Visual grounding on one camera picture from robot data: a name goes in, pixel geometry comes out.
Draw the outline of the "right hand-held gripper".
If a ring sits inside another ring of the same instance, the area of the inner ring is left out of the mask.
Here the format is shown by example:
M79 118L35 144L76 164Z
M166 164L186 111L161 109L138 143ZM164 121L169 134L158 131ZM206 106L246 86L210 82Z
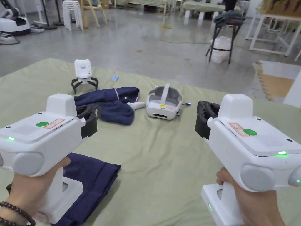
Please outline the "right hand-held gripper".
M248 96L227 94L220 105L199 101L195 131L241 188L266 192L300 186L300 144L254 116ZM201 196L217 226L244 226L231 184L204 185Z

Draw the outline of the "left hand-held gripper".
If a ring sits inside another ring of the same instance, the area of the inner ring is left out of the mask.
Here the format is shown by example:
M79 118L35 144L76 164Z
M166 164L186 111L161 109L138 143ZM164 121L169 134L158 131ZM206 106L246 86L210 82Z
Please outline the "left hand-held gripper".
M1 168L36 177L53 166L97 132L99 105L77 106L67 94L48 97L46 111L0 129ZM60 168L35 216L56 224L83 193L80 181L63 176Z

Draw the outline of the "person's left hand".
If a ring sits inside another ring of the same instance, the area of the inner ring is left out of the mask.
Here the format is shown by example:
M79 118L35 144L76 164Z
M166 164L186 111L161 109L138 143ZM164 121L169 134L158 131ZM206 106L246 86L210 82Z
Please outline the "person's left hand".
M68 164L70 164L70 159L65 157L42 176L28 177L15 174L6 202L33 217L40 209L43 198L52 184L58 169Z

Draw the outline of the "person's right hand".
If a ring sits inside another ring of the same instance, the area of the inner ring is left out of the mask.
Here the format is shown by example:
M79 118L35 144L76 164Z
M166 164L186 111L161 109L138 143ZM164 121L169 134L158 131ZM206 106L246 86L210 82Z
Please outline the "person's right hand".
M225 182L234 187L236 199L245 226L284 226L280 215L277 193L275 190L266 192L250 192L241 188L230 173L223 167L216 174L216 182Z

